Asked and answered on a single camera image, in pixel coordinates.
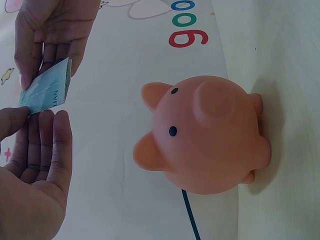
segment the blue banknote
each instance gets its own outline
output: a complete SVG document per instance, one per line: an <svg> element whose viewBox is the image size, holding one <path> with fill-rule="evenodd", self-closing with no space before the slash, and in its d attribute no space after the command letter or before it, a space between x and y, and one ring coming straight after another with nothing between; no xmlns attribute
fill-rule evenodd
<svg viewBox="0 0 320 240"><path fill-rule="evenodd" d="M72 60L65 60L54 65L21 92L19 106L28 106L30 114L36 114L65 103L71 80Z"/></svg>

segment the hand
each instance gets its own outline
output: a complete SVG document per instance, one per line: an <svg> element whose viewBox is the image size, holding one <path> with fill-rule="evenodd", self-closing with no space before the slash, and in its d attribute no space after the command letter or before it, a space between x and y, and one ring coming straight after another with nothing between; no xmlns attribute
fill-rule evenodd
<svg viewBox="0 0 320 240"><path fill-rule="evenodd" d="M28 118L28 108L0 110L0 141L16 134L0 167L0 239L51 240L66 214L72 175L72 131L65 111Z"/></svg>
<svg viewBox="0 0 320 240"><path fill-rule="evenodd" d="M72 59L71 75L76 73L100 3L100 0L23 1L15 21L14 58L24 90L35 77L67 57Z"/></svg>

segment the pig eye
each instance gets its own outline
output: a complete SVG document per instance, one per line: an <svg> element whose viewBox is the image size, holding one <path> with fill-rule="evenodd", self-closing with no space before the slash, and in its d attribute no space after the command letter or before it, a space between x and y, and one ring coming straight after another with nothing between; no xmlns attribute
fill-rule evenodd
<svg viewBox="0 0 320 240"><path fill-rule="evenodd" d="M177 132L178 132L178 130L175 126L170 127L169 134L171 137L174 137L175 135L177 135Z"/></svg>
<svg viewBox="0 0 320 240"><path fill-rule="evenodd" d="M172 89L171 94L175 94L176 92L178 92L178 88Z"/></svg>

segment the pink piggy bank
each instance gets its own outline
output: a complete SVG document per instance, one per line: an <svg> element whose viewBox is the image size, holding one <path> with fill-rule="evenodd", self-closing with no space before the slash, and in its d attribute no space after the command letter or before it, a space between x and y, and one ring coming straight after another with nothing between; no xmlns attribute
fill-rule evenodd
<svg viewBox="0 0 320 240"><path fill-rule="evenodd" d="M254 181L269 165L269 141L260 136L259 94L216 76L175 86L148 83L142 98L153 113L152 131L134 147L143 169L163 171L176 186L195 194L218 194Z"/></svg>

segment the pig snout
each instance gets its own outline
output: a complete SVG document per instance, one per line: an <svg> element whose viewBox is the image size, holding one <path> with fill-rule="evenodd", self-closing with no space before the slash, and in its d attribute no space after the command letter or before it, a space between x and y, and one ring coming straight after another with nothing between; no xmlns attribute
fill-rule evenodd
<svg viewBox="0 0 320 240"><path fill-rule="evenodd" d="M193 96L194 117L202 126L210 127L230 118L235 112L235 103L235 94L228 83L204 81Z"/></svg>

